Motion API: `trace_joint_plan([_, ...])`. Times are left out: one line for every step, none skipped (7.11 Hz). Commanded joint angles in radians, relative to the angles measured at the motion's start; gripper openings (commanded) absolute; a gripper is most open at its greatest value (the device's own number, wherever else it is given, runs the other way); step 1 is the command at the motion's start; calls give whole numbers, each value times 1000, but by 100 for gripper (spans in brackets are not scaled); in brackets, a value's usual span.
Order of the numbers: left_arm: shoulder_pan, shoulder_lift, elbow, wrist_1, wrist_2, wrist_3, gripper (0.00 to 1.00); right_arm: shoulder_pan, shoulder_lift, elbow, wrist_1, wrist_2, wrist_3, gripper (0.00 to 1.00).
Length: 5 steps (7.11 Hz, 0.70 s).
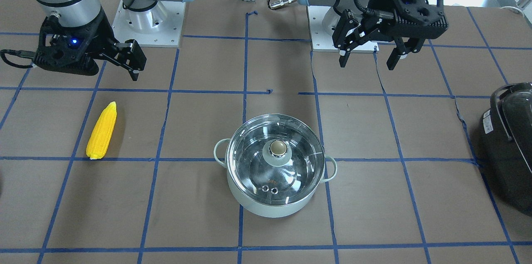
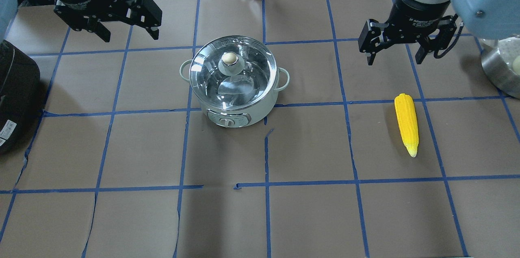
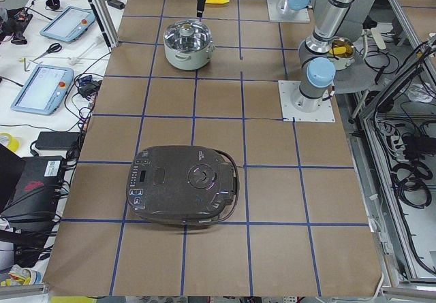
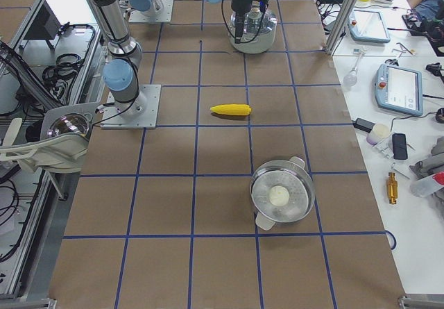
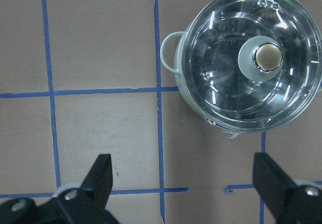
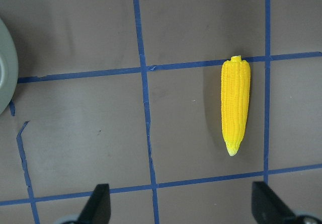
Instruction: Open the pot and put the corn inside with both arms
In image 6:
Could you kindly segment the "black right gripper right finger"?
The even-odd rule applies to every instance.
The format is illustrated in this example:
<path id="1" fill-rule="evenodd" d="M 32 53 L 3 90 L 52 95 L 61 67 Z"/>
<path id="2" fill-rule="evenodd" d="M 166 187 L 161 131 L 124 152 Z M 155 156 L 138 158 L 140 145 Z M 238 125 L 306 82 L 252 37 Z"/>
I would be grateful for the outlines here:
<path id="1" fill-rule="evenodd" d="M 252 215 L 256 223 L 293 223 L 295 213 L 264 182 L 252 183 Z"/>

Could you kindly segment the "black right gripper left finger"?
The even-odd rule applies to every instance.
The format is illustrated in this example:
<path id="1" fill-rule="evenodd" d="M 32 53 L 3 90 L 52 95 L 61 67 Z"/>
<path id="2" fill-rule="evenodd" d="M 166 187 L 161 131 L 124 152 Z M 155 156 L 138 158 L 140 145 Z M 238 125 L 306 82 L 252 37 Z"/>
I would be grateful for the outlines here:
<path id="1" fill-rule="evenodd" d="M 78 217 L 80 223 L 108 224 L 111 218 L 109 184 L 98 184 Z"/>

